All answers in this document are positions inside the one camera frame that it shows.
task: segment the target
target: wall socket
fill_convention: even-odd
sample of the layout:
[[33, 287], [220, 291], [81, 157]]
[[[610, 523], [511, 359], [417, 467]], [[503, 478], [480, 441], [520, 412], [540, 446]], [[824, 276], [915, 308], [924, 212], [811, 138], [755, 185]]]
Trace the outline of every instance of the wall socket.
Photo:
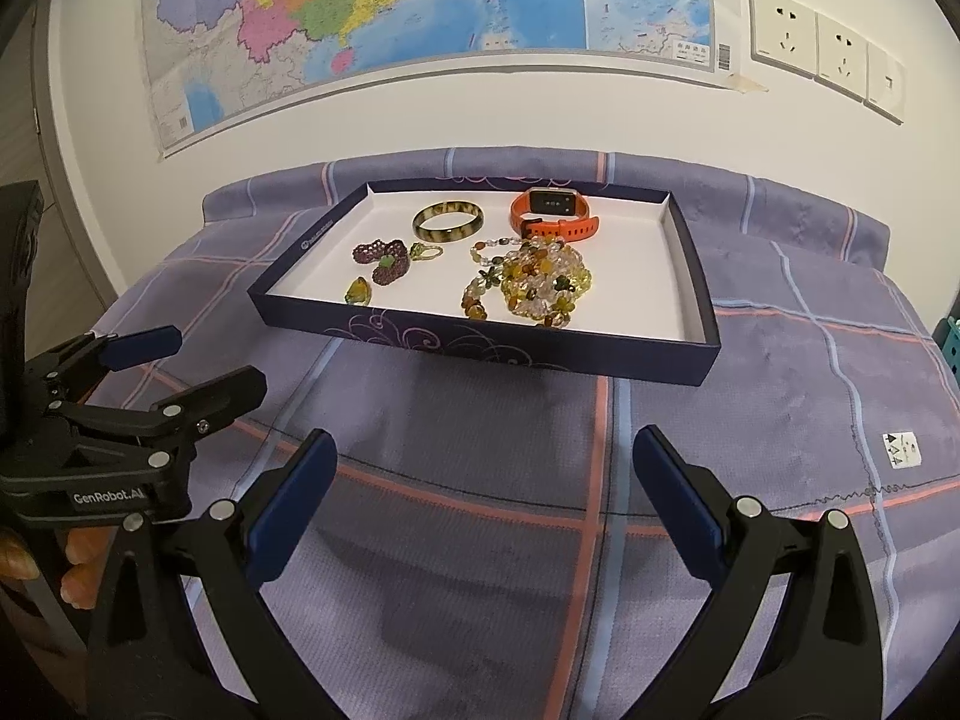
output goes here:
[[750, 0], [751, 55], [804, 76], [817, 71], [816, 14], [792, 0]]
[[817, 79], [853, 98], [867, 97], [867, 41], [817, 14]]
[[867, 43], [867, 105], [904, 123], [906, 68], [873, 43]]

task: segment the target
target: human hand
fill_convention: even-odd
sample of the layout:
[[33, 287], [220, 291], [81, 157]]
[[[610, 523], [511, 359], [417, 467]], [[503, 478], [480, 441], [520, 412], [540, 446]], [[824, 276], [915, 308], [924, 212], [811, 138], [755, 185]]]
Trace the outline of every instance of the human hand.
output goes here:
[[[67, 534], [66, 559], [73, 568], [61, 579], [61, 598], [73, 608], [93, 608], [107, 564], [114, 528], [74, 528]], [[37, 564], [9, 531], [0, 532], [0, 576], [30, 580], [40, 576]]]

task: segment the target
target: pile of beads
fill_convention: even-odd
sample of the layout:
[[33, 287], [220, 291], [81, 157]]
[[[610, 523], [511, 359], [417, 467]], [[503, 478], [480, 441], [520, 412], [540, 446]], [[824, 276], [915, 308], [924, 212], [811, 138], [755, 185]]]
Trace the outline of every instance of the pile of beads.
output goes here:
[[[520, 247], [505, 255], [487, 257], [487, 247]], [[536, 235], [531, 239], [500, 238], [478, 241], [470, 249], [475, 263], [486, 266], [467, 285], [461, 306], [470, 319], [486, 319], [480, 298], [499, 287], [507, 308], [517, 317], [533, 319], [544, 327], [566, 327], [570, 314], [592, 283], [580, 252], [563, 238]]]

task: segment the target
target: wall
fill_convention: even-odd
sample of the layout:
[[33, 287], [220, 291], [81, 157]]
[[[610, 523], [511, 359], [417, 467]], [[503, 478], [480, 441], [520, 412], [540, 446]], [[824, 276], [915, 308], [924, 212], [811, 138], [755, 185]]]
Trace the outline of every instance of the wall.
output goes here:
[[745, 17], [743, 73], [765, 93], [568, 71], [411, 79], [255, 119], [161, 161], [138, 0], [54, 0], [56, 122], [74, 194], [118, 290], [200, 228], [200, 200], [224, 183], [360, 154], [522, 143], [702, 162], [851, 205], [890, 225], [887, 272], [933, 327], [960, 276], [949, 218], [960, 184], [960, 42], [933, 0], [797, 1], [904, 62], [902, 127], [752, 62]]

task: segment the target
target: care label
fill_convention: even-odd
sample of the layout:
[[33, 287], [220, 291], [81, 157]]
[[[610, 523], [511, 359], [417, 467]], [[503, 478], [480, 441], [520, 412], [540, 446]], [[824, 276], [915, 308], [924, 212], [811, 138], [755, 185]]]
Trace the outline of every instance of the care label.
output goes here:
[[895, 469], [912, 469], [920, 464], [920, 447], [913, 433], [884, 433], [883, 445]]
[[674, 38], [673, 58], [682, 59], [685, 62], [693, 62], [695, 65], [709, 65], [710, 47]]

